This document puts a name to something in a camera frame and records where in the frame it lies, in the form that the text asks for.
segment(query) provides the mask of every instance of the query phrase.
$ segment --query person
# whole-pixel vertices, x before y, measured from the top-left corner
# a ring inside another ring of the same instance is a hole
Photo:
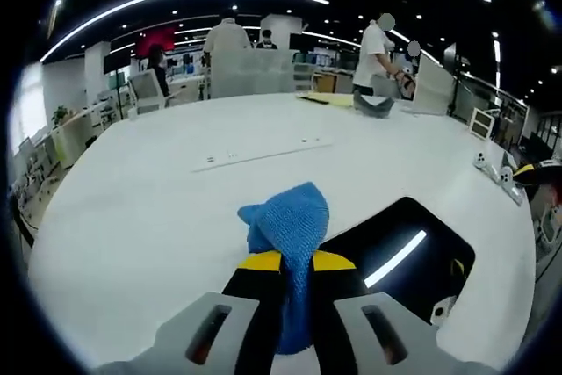
[[[274,44],[273,41],[271,41],[271,30],[263,30],[262,37],[263,41],[257,43],[256,48],[270,48],[277,50],[277,44]]]
[[[236,12],[227,9],[221,14],[222,20],[208,34],[203,53],[205,64],[211,65],[211,53],[216,50],[237,50],[251,47],[248,34],[241,25],[236,24]]]
[[[409,95],[414,95],[415,83],[410,75],[391,63],[388,51],[393,43],[374,19],[364,30],[359,52],[359,63],[353,77],[353,93],[362,96],[374,94],[371,79],[373,76],[393,76]]]
[[[165,97],[169,97],[169,87],[166,82],[166,70],[162,66],[164,60],[164,49],[159,44],[153,44],[148,50],[148,66],[147,69],[154,69],[156,79]]]

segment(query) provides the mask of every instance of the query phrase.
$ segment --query woman with dark hair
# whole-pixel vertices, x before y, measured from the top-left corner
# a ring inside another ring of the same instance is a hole
[[[148,67],[147,69],[154,69],[156,79],[165,97],[169,97],[168,83],[166,83],[166,70],[162,66],[164,60],[164,49],[159,44],[153,44],[148,50]]]

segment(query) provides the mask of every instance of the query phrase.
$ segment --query white device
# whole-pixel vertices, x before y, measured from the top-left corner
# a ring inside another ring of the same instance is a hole
[[[420,58],[414,100],[404,102],[402,111],[415,114],[446,115],[453,99],[454,78],[425,54]]]
[[[500,172],[500,178],[500,185],[503,190],[520,206],[523,203],[524,194],[521,189],[515,186],[513,169],[509,166],[503,167]]]
[[[455,302],[457,302],[457,296],[450,296],[449,298],[437,302],[436,305],[433,306],[433,312],[429,319],[431,325],[437,328],[441,327],[449,317],[450,310],[455,306]]]
[[[498,170],[486,159],[484,153],[478,153],[478,155],[476,155],[476,158],[474,159],[473,164],[474,167],[490,177],[495,184],[498,184],[500,182],[500,174],[498,173]]]

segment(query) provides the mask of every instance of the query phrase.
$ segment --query black ceiling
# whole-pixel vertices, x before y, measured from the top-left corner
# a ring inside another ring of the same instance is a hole
[[[50,0],[41,19],[38,36],[32,44],[31,59],[38,60],[54,43],[69,31],[99,12],[128,0],[62,0],[53,31],[48,34],[48,13],[54,5]],[[57,50],[48,60],[61,60],[81,52],[81,45],[92,45],[100,40],[113,40],[127,32],[135,32],[116,40],[119,47],[138,39],[138,30],[174,19],[217,14],[237,4],[241,14],[265,16],[271,12],[294,15],[309,23],[308,31],[329,34],[353,40],[360,38],[359,29],[375,10],[384,8],[396,17],[396,29],[413,40],[437,59],[443,57],[443,48],[452,41],[458,43],[464,56],[471,62],[471,72],[487,81],[495,80],[495,62],[492,31],[500,34],[501,87],[518,97],[530,95],[529,102],[543,109],[562,108],[562,69],[552,75],[552,66],[562,65],[560,20],[558,28],[548,29],[532,10],[537,0],[328,0],[330,5],[314,4],[306,0],[153,0],[119,11],[101,20],[77,35]],[[562,12],[561,0],[545,0],[555,14]],[[421,14],[422,20],[416,19]],[[216,19],[193,20],[184,23],[184,29],[211,26]],[[259,25],[259,18],[244,18],[245,25]]]

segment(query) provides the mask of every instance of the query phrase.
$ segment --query window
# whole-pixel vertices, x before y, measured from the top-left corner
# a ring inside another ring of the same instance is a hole
[[[10,113],[10,144],[15,154],[25,138],[32,138],[47,125],[43,99],[43,72],[40,63],[28,66],[22,72],[14,93]]]

